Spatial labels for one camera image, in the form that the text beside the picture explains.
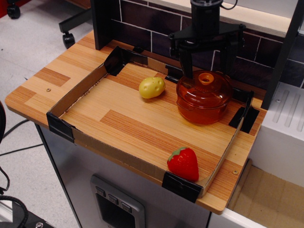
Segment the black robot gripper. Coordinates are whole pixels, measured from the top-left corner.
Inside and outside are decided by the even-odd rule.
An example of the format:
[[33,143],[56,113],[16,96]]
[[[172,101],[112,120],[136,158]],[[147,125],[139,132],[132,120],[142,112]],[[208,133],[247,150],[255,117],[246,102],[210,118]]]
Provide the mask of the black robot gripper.
[[191,25],[171,33],[170,55],[180,58],[183,74],[193,78],[192,55],[219,50],[225,60],[224,73],[233,68],[238,50],[244,45],[244,24],[222,22],[220,10],[231,10],[223,6],[222,0],[191,0]]

